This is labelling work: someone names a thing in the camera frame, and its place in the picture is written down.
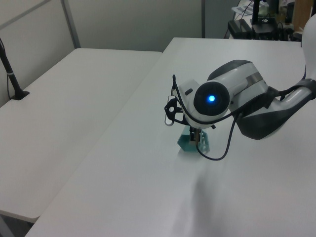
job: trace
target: black cable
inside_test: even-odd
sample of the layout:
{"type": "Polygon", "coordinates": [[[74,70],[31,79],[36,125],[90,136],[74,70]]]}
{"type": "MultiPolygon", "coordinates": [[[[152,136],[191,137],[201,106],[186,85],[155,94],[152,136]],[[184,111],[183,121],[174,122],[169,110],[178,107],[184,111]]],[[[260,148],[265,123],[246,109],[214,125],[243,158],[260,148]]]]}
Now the black cable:
{"type": "Polygon", "coordinates": [[[248,4],[248,6],[246,7],[245,11],[244,11],[244,12],[243,12],[243,14],[242,14],[241,19],[243,18],[243,16],[244,16],[245,12],[247,11],[247,8],[251,5],[251,3],[252,3],[252,2],[253,2],[253,1],[251,1],[251,2],[248,4]]]}
{"type": "MultiPolygon", "coordinates": [[[[238,2],[238,4],[237,4],[237,6],[239,6],[240,1],[241,1],[241,0],[239,0],[239,2],[238,2]]],[[[237,7],[237,6],[236,6],[236,7],[237,7]]],[[[235,16],[236,16],[236,12],[234,12],[233,20],[235,20],[235,16]]]]}
{"type": "Polygon", "coordinates": [[[6,89],[7,89],[8,97],[9,97],[9,100],[10,100],[11,97],[10,97],[10,92],[9,92],[9,75],[8,74],[6,75],[6,89]]]}
{"type": "Polygon", "coordinates": [[[248,9],[248,7],[251,5],[253,3],[253,0],[248,4],[248,6],[245,8],[245,10],[244,11],[242,11],[241,13],[239,13],[239,15],[235,18],[235,19],[237,19],[241,14],[245,14],[245,12],[247,11],[247,9],[248,9]]]}
{"type": "Polygon", "coordinates": [[[227,152],[229,150],[229,146],[231,144],[232,134],[233,134],[233,130],[234,130],[234,126],[236,124],[237,118],[238,118],[238,116],[235,116],[234,121],[232,123],[231,131],[229,132],[229,137],[228,137],[228,141],[227,141],[226,150],[225,150],[224,154],[221,157],[219,157],[219,158],[211,158],[211,157],[208,157],[205,154],[203,154],[203,152],[201,152],[201,150],[198,148],[198,136],[199,136],[200,130],[198,129],[196,131],[196,148],[197,148],[197,151],[200,153],[201,156],[203,156],[204,158],[207,158],[209,160],[215,160],[215,161],[222,160],[223,158],[225,158],[225,156],[227,155],[227,152]]]}

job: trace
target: white desk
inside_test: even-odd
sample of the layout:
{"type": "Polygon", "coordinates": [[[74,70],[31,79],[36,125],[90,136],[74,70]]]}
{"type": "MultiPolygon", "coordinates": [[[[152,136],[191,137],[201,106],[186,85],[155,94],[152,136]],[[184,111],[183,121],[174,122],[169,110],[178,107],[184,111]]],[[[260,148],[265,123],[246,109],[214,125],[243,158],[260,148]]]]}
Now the white desk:
{"type": "MultiPolygon", "coordinates": [[[[313,236],[316,101],[262,141],[238,128],[222,161],[185,154],[182,125],[164,125],[172,86],[204,82],[233,59],[286,89],[304,73],[299,43],[174,39],[27,237],[313,236]]],[[[232,120],[209,130],[224,151],[232,120]]]]}
{"type": "Polygon", "coordinates": [[[0,213],[34,222],[159,59],[77,49],[0,108],[0,213]]]}

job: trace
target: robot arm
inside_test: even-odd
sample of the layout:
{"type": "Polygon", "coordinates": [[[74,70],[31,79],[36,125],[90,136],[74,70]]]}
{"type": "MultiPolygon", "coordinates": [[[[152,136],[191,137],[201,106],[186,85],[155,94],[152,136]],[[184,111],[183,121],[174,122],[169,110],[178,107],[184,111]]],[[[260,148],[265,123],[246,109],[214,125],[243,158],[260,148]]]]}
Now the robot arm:
{"type": "Polygon", "coordinates": [[[172,125],[176,121],[200,131],[234,116],[242,134],[249,138],[260,140],[272,134],[316,97],[315,28],[316,16],[313,16],[307,22],[302,38],[306,78],[290,89],[277,91],[267,86],[252,62],[245,60],[234,60],[221,66],[201,85],[190,80],[178,87],[174,76],[174,98],[165,107],[166,120],[169,120],[166,124],[172,125]],[[175,119],[176,113],[183,113],[182,121],[175,119]]]}

